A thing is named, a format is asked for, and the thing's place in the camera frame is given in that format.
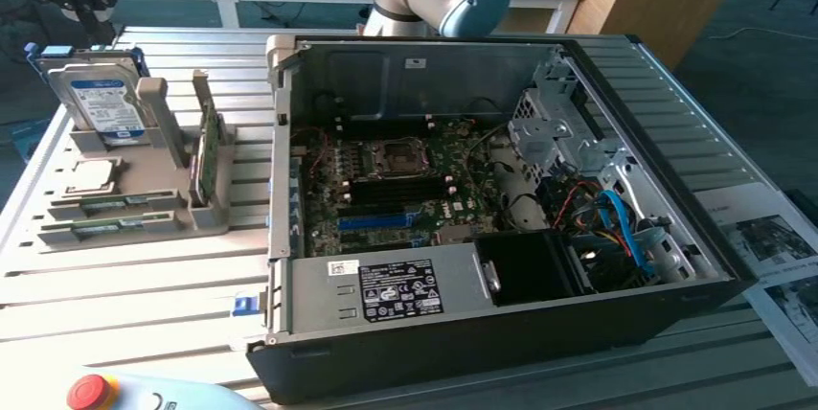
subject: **gray carpet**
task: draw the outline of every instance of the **gray carpet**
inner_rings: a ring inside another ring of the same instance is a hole
[[[0,0],[0,13],[22,0]],[[785,188],[800,188],[818,199],[818,41],[750,32],[729,40],[708,36],[728,34],[741,27],[760,27],[818,35],[818,16],[808,15],[816,0],[784,0],[776,11],[773,0],[725,0],[677,69],[684,84],[744,146],[762,169]],[[354,28],[358,5],[301,3],[239,5],[241,22],[257,28]],[[265,20],[274,13],[278,20]],[[6,203],[23,170],[10,144],[4,123],[47,118],[56,100],[31,68],[16,61],[22,44],[36,40],[74,43],[82,38],[78,24],[55,8],[36,15],[0,22],[0,204]],[[219,27],[217,6],[197,1],[123,0],[114,21],[127,25]]]

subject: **paper document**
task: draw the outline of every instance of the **paper document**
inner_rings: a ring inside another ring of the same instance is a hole
[[[697,193],[740,257],[758,277],[744,296],[818,385],[818,229],[786,195],[752,183]]]

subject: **emergency stop button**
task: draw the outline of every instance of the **emergency stop button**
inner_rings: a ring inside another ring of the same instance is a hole
[[[99,375],[86,375],[68,391],[68,406],[72,410],[96,410],[111,401],[116,391]]]

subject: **motherboard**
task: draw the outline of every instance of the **motherboard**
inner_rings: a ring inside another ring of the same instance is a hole
[[[446,245],[498,231],[501,193],[481,162],[489,131],[466,118],[297,128],[303,255]]]

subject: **metal table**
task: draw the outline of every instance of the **metal table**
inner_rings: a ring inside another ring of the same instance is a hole
[[[230,342],[259,317],[229,318],[237,292],[267,278],[267,180],[274,104],[266,82],[270,30],[127,29],[168,83],[182,126],[198,125],[193,70],[210,71],[217,106],[238,125],[231,231],[221,237],[39,255],[27,251],[59,154],[72,145],[60,108],[0,216],[0,357],[111,366],[219,383],[277,408]],[[624,36],[575,36],[694,190],[768,181],[645,48]],[[686,319],[646,345],[389,392],[318,402],[383,408],[806,408],[802,382],[742,298]]]

